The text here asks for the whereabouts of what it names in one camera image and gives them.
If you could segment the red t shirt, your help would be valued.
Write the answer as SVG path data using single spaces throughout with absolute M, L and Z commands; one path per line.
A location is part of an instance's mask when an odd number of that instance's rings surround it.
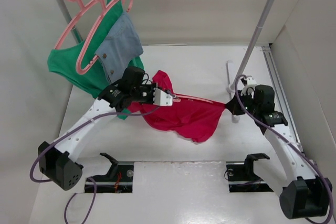
M 196 143 L 207 141 L 217 129 L 225 106 L 205 102 L 182 100 L 172 106 L 155 106 L 133 102 L 128 110 L 140 112 L 146 123 L 160 131 L 174 131 Z

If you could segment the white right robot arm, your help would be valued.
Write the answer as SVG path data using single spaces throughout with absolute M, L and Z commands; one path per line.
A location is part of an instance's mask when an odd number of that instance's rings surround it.
M 279 197 L 280 208 L 288 219 L 305 218 L 313 223 L 313 217 L 325 216 L 324 223 L 329 223 L 334 207 L 332 184 L 292 138 L 285 116 L 275 110 L 273 88 L 245 84 L 226 109 L 233 115 L 251 116 L 272 146 L 268 154 L 248 154 L 242 164 L 227 165 L 228 180 L 263 180 Z

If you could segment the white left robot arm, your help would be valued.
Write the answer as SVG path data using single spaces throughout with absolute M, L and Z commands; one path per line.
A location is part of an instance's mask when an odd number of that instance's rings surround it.
M 103 126 L 133 102 L 158 105 L 163 92 L 155 83 L 144 84 L 144 76 L 143 69 L 127 67 L 121 79 L 106 86 L 67 133 L 52 143 L 42 142 L 37 149 L 40 172 L 61 189 L 72 189 L 82 176 L 83 166 L 77 159 Z

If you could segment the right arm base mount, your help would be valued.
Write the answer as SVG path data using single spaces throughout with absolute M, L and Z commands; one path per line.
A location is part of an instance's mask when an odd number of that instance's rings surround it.
M 272 193 L 273 190 L 260 177 L 245 171 L 243 162 L 226 162 L 224 178 L 230 193 Z

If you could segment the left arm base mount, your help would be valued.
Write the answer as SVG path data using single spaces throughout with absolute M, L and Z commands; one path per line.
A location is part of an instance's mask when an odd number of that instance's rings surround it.
M 105 175 L 94 175 L 98 194 L 125 194 L 133 191 L 134 162 L 111 165 Z

